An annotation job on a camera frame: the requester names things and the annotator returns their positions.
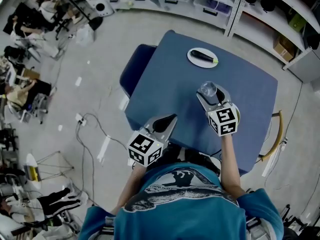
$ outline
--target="black pants with white stripes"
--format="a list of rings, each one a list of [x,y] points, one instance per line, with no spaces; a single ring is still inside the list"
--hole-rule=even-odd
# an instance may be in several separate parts
[[[71,210],[81,205],[79,199],[64,199],[67,194],[70,193],[69,188],[65,188],[62,191],[51,193],[47,196],[39,197],[38,200],[42,206],[43,213],[47,218],[54,217],[66,210]]]

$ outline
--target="white cube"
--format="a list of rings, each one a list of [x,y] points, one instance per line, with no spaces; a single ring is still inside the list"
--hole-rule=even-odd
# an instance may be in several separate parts
[[[219,137],[237,132],[238,116],[234,105],[208,112],[208,119]]]
[[[129,157],[147,167],[162,156],[163,144],[147,135],[134,131],[131,136],[127,149]]]

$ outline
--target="gray floor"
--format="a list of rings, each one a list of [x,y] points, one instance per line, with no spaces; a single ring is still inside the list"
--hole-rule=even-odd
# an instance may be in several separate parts
[[[41,66],[36,65],[41,72],[41,79],[57,83],[57,93],[50,103],[49,114],[43,125],[35,119],[29,124],[14,123],[19,135],[21,161],[28,153],[40,159],[60,150],[74,166],[74,170],[67,175],[81,188],[83,149],[75,137],[76,113],[96,114],[107,134],[126,143],[132,131],[124,112],[119,109],[124,97],[119,85],[120,74],[139,44],[157,45],[164,33],[171,29],[223,48],[275,77],[278,90],[274,112],[282,110],[286,129],[301,82],[289,71],[283,71],[282,64],[273,56],[238,37],[226,39],[221,30],[199,21],[155,12],[126,11],[104,18],[102,26],[96,31],[93,45],[84,48],[73,39],[67,47],[60,70],[61,61],[56,62],[50,58],[46,58]],[[82,78],[82,82],[77,87],[75,82],[78,77]],[[291,204],[295,216],[304,210],[320,173],[319,112],[319,98],[314,95],[309,84],[304,84],[287,133],[288,144],[266,183],[266,191],[276,207],[281,210],[286,204]],[[59,125],[63,126],[61,131],[58,130]],[[275,118],[272,120],[270,137],[262,147],[263,151],[272,146],[277,129],[278,119]],[[131,172],[127,166],[126,151],[112,141],[106,150],[104,163],[99,163],[96,157],[105,137],[91,117],[81,129],[80,136],[94,158],[94,201],[110,210],[116,204]],[[52,163],[61,163],[61,160],[55,159]],[[266,164],[266,161],[257,163],[250,173],[241,178],[244,189],[264,187],[266,178],[262,177],[262,172]],[[85,155],[84,167],[84,188],[92,198],[92,160],[88,154]],[[63,181],[61,177],[44,181],[40,192],[48,194],[60,190]],[[303,213],[304,217],[311,213],[308,216],[310,219],[319,208],[319,197],[320,187]],[[82,207],[74,212],[83,220],[85,210]]]

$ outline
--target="round black lamp base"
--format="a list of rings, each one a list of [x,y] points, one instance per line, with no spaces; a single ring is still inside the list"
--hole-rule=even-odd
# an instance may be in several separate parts
[[[95,17],[89,21],[89,25],[92,28],[92,30],[96,30],[97,28],[100,27],[104,19],[102,17]]]

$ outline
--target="person in white shirt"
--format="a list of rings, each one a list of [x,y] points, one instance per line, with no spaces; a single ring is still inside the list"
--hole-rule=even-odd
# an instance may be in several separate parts
[[[77,24],[82,20],[83,16],[76,17],[69,3],[62,3],[61,0],[37,0],[39,11],[43,17],[50,23],[54,23],[53,16],[58,12],[60,14],[67,13],[72,19],[73,24]]]
[[[18,223],[42,222],[66,210],[79,207],[88,200],[85,192],[81,193],[81,197],[83,200],[77,198],[69,188],[31,199],[29,202],[15,200],[13,196],[7,199],[0,196],[0,214],[11,217]]]

